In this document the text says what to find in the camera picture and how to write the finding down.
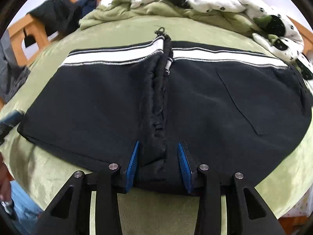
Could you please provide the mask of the person's left hand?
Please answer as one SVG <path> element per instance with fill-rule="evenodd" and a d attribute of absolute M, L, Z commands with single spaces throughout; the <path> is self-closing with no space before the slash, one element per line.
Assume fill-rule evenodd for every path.
<path fill-rule="evenodd" d="M 0 194 L 1 201 L 10 202 L 11 201 L 11 184 L 10 184 L 10 173 L 8 172 L 7 166 L 1 159 L 1 169 L 0 169 Z"/>

